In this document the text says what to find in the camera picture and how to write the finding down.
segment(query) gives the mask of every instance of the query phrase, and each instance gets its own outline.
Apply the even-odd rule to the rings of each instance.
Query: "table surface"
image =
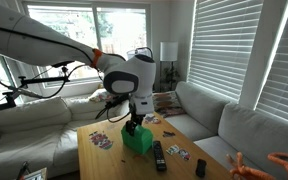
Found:
[[[130,119],[129,116],[118,123],[106,120],[77,129],[81,179],[202,179],[195,175],[199,158],[207,162],[206,175],[203,179],[230,179],[228,170],[161,116],[156,113],[154,115],[161,120],[160,124],[145,124],[143,121],[142,125],[152,131],[153,140],[161,141],[167,171],[156,170],[152,148],[144,155],[139,155],[123,144],[121,129]],[[89,140],[89,134],[95,131],[106,134],[109,140],[113,141],[113,146],[104,150],[94,145]],[[174,132],[176,135],[163,137],[163,131]],[[175,144],[190,153],[190,160],[185,161],[178,153],[169,155],[166,152],[166,149]]]

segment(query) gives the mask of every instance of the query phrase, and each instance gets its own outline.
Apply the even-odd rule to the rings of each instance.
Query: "lamp shade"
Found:
[[[161,61],[177,61],[178,42],[161,42]]]

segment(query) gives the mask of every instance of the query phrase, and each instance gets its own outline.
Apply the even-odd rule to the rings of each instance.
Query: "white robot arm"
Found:
[[[0,54],[37,66],[59,67],[83,62],[104,72],[104,87],[113,94],[130,94],[136,115],[152,113],[155,62],[144,55],[125,61],[102,53],[44,26],[27,16],[0,6]]]

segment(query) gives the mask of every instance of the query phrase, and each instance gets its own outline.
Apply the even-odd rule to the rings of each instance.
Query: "white sofa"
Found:
[[[24,161],[30,170],[44,167],[48,178],[77,171],[77,135],[80,126],[95,120],[104,102],[86,97],[38,100],[0,111],[0,179],[15,179]],[[128,102],[109,111],[110,117],[128,112]]]
[[[282,166],[267,159],[271,152],[288,153],[288,122],[229,103],[187,82],[179,82],[175,92],[187,114],[166,120],[224,167],[232,168],[225,155],[235,159],[240,151],[246,165],[288,179]]]

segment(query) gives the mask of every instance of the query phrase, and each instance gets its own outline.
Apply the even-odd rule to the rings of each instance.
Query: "green block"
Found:
[[[121,130],[123,143],[137,153],[145,154],[152,146],[153,134],[152,132],[142,126],[136,126],[134,136],[126,132],[125,125]]]

